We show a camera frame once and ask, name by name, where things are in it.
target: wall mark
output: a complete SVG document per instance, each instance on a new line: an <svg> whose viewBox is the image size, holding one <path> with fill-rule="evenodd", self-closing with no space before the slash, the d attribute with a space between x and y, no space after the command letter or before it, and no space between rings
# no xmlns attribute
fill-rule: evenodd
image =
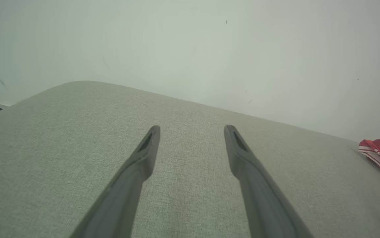
<svg viewBox="0 0 380 238"><path fill-rule="evenodd" d="M199 48L199 45L194 46L193 52L191 53L191 58L194 57L194 54L196 53L197 49Z"/></svg>
<svg viewBox="0 0 380 238"><path fill-rule="evenodd" d="M4 86L4 88L8 91L8 92L11 92L6 86L5 86L5 83L0 79L0 83L2 84L2 86Z"/></svg>
<svg viewBox="0 0 380 238"><path fill-rule="evenodd" d="M108 67L108 69L110 69L110 67L108 66L108 64L105 61L105 57L104 56L102 56L102 59L103 59L103 63Z"/></svg>

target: white wall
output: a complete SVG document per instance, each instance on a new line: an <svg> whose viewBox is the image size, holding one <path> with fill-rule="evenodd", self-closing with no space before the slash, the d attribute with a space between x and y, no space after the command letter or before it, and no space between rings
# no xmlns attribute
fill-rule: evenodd
<svg viewBox="0 0 380 238"><path fill-rule="evenodd" d="M0 103L76 80L380 139L380 0L0 0Z"/></svg>

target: black plastic arm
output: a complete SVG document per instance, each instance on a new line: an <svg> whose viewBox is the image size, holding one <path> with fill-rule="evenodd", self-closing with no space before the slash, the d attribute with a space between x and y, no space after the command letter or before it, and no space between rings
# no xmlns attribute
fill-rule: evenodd
<svg viewBox="0 0 380 238"><path fill-rule="evenodd" d="M225 126L232 174L240 180L253 238L312 238L303 221L232 125Z"/></svg>
<svg viewBox="0 0 380 238"><path fill-rule="evenodd" d="M72 234L72 238L130 237L143 182L152 175L160 139L153 126Z"/></svg>

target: gray sofa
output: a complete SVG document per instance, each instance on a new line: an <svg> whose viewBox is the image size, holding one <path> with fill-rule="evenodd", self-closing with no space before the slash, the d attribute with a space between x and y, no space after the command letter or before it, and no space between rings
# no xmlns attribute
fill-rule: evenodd
<svg viewBox="0 0 380 238"><path fill-rule="evenodd" d="M380 170L358 143L123 86L67 83L0 111L0 237L68 237L152 125L132 237L250 237L224 125L317 238L380 238Z"/></svg>

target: gray fabric upholstery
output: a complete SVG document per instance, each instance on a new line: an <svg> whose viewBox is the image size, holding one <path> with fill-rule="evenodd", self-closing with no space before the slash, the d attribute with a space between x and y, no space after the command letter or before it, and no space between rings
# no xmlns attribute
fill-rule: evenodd
<svg viewBox="0 0 380 238"><path fill-rule="evenodd" d="M380 170L357 143L123 86L67 83L0 111L0 237L68 237L152 125L132 237L249 237L235 125L317 238L380 238Z"/></svg>

